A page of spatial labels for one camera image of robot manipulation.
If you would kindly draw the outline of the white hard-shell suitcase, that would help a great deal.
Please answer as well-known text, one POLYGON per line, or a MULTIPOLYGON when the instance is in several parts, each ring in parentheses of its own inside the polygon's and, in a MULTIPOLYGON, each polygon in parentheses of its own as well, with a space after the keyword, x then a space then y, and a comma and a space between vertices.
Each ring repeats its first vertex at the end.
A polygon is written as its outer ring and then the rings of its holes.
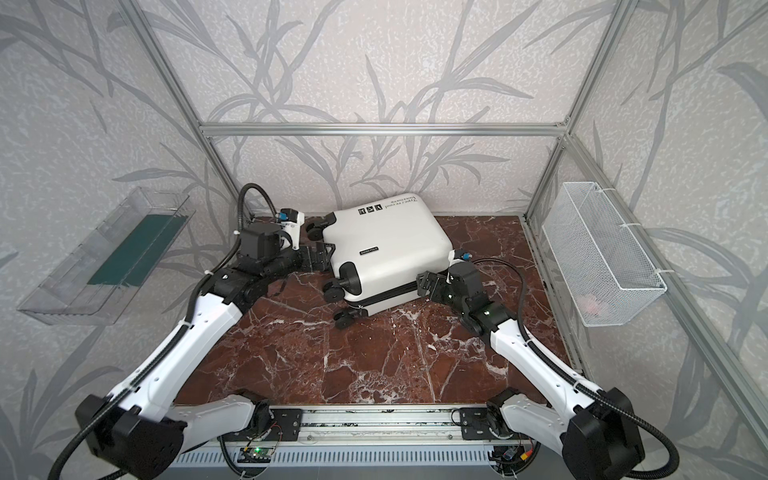
POLYGON ((347 303, 333 316, 339 330, 359 318, 417 299, 417 275, 445 272, 455 250, 415 193, 313 218, 306 232, 312 241, 336 245, 331 257, 333 279, 323 286, 323 296, 328 303, 347 303))

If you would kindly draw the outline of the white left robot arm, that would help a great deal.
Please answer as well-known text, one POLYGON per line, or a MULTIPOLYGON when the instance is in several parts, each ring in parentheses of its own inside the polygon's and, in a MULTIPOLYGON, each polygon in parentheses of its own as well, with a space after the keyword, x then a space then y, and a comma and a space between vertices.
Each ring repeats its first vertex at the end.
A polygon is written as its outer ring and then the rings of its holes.
POLYGON ((245 184, 236 201, 235 243, 193 287, 184 317, 157 349, 109 394, 88 396, 76 410, 80 430, 54 461, 48 476, 60 478, 81 443, 116 467, 112 478, 130 474, 154 479, 182 453, 233 432, 264 435, 274 423, 268 399, 246 390, 198 406, 177 406, 193 371, 272 283, 294 272, 323 271, 330 250, 300 243, 305 215, 272 209, 268 222, 244 212, 245 184))

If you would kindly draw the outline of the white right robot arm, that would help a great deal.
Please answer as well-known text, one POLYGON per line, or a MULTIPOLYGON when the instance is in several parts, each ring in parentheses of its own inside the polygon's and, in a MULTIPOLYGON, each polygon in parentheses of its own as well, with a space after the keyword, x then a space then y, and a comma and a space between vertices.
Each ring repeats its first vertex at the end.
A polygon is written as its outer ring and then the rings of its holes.
POLYGON ((449 306, 460 323, 516 367, 545 397, 502 395, 496 416, 500 435, 524 434, 561 455, 576 479, 665 479, 680 454, 661 430, 637 416, 619 389, 604 390, 547 349, 525 325, 520 310, 490 299, 471 261, 446 272, 423 272, 419 296, 449 306))

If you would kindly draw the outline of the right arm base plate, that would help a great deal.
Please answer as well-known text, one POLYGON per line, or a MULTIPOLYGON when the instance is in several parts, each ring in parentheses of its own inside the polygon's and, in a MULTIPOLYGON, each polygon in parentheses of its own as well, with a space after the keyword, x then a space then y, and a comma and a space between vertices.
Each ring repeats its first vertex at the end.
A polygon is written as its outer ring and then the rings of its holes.
POLYGON ((457 410, 455 420, 460 426, 461 437, 466 441, 492 441, 497 437, 491 432, 487 407, 464 407, 457 410))

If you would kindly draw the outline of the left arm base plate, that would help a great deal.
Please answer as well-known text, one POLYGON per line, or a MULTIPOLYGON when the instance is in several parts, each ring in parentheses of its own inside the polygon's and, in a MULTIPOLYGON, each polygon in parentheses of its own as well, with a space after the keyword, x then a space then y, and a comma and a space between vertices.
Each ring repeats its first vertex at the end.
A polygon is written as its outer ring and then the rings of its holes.
POLYGON ((301 408, 276 408, 270 410, 269 422, 257 437, 262 442, 296 442, 302 426, 304 410, 301 408))

